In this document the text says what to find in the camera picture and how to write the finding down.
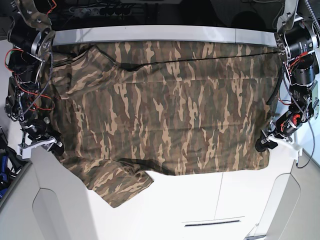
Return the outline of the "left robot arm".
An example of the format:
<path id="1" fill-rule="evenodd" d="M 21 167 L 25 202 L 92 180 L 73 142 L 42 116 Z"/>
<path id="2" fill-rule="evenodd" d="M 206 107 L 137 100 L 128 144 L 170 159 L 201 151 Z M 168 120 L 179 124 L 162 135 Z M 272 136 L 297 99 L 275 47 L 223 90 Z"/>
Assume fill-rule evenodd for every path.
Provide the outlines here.
<path id="1" fill-rule="evenodd" d="M 277 19 L 275 41 L 282 62 L 276 88 L 267 101 L 270 105 L 284 83 L 291 98 L 288 110 L 255 143 L 258 152 L 274 149 L 279 143 L 291 142 L 291 136 L 311 118 L 320 113 L 316 75 L 320 62 L 320 2 L 318 0 L 286 0 Z"/>

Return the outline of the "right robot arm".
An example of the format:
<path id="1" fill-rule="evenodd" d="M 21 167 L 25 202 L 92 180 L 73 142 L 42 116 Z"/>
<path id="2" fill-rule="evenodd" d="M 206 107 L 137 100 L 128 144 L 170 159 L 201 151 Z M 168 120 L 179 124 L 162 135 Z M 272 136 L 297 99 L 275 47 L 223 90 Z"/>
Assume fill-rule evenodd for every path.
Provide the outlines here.
<path id="1" fill-rule="evenodd" d="M 7 40 L 13 48 L 5 57 L 11 77 L 4 111 L 21 126 L 22 141 L 17 153 L 28 159 L 32 149 L 42 147 L 60 156 L 64 152 L 61 135 L 53 130 L 49 117 L 55 103 L 45 94 L 53 73 L 55 32 L 50 27 L 40 30 L 27 25 L 20 13 L 11 19 Z"/>

